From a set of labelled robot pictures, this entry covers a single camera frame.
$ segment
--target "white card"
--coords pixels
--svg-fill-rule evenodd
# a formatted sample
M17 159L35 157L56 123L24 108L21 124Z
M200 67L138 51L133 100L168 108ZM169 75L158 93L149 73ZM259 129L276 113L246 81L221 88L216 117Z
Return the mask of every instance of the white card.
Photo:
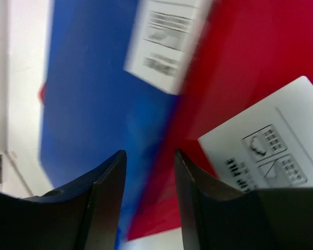
M178 94L211 0L141 0L125 70Z
M302 76L199 138L219 178L243 191L313 186L313 85Z

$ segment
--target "white paper label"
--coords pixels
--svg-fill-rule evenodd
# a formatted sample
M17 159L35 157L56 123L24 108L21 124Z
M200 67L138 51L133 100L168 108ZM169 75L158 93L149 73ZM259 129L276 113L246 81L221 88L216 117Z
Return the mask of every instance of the white paper label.
M178 94L211 0L141 0L125 70Z
M235 188L313 186L313 85L296 79L199 143L219 178Z

